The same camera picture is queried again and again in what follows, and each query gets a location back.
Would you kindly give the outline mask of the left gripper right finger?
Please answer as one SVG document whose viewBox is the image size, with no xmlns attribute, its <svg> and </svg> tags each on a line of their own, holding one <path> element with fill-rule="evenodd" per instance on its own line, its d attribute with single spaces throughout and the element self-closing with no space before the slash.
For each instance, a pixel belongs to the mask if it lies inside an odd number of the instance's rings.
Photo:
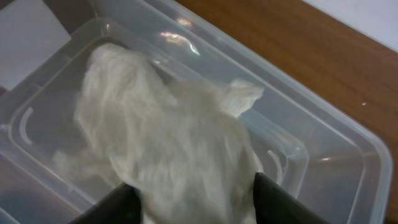
<svg viewBox="0 0 398 224">
<path fill-rule="evenodd" d="M 257 224 L 327 224 L 263 173 L 256 172 L 253 202 Z"/>
</svg>

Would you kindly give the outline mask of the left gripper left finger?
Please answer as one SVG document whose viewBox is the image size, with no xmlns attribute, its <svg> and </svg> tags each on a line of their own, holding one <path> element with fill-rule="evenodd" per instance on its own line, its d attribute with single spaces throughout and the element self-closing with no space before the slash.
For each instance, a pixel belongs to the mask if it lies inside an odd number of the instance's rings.
<svg viewBox="0 0 398 224">
<path fill-rule="evenodd" d="M 141 224 L 140 191 L 121 184 L 71 224 Z"/>
</svg>

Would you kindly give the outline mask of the white napkin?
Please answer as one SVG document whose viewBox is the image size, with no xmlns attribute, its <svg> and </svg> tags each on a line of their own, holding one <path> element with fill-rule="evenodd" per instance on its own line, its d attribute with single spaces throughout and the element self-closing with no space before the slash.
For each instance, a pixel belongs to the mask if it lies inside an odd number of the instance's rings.
<svg viewBox="0 0 398 224">
<path fill-rule="evenodd" d="M 104 44 L 74 114 L 87 147 L 53 160 L 74 179 L 137 188 L 147 223 L 252 223 L 261 166 L 239 116 L 263 91 L 244 80 L 164 83 L 141 54 Z"/>
</svg>

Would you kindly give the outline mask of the clear plastic bin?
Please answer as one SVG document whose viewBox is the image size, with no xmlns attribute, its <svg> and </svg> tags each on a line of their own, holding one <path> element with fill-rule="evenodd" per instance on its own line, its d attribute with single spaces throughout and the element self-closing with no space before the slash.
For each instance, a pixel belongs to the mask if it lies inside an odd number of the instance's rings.
<svg viewBox="0 0 398 224">
<path fill-rule="evenodd" d="M 115 42 L 164 78 L 243 79 L 264 95 L 241 119 L 264 172 L 330 223 L 382 223 L 393 161 L 374 133 L 175 1 L 90 1 L 88 18 L 1 97 L 1 222 L 68 223 L 109 193 L 60 174 L 85 145 L 74 101 L 91 51 Z"/>
</svg>

